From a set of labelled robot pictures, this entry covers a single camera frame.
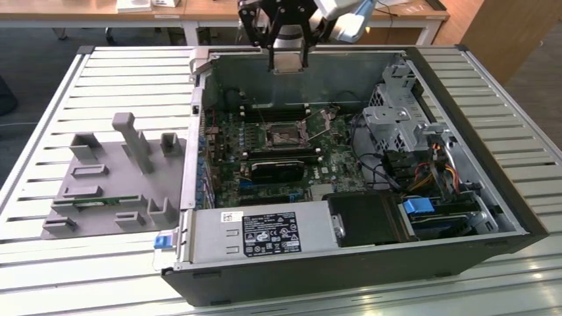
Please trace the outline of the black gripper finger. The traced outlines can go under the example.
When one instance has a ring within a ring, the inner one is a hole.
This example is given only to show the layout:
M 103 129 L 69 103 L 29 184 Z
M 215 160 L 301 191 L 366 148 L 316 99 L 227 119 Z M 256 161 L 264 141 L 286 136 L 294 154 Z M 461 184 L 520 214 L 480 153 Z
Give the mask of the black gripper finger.
M 308 68 L 310 51 L 324 40 L 329 22 L 322 15 L 322 11 L 317 7 L 304 11 L 300 18 L 300 26 L 302 28 L 301 61 L 302 67 Z
M 265 13 L 269 18 L 264 32 L 260 32 L 257 26 L 260 13 Z M 272 71 L 276 66 L 274 43 L 282 29 L 282 7 L 277 1 L 238 1 L 238 15 L 252 45 L 269 51 L 269 71 Z

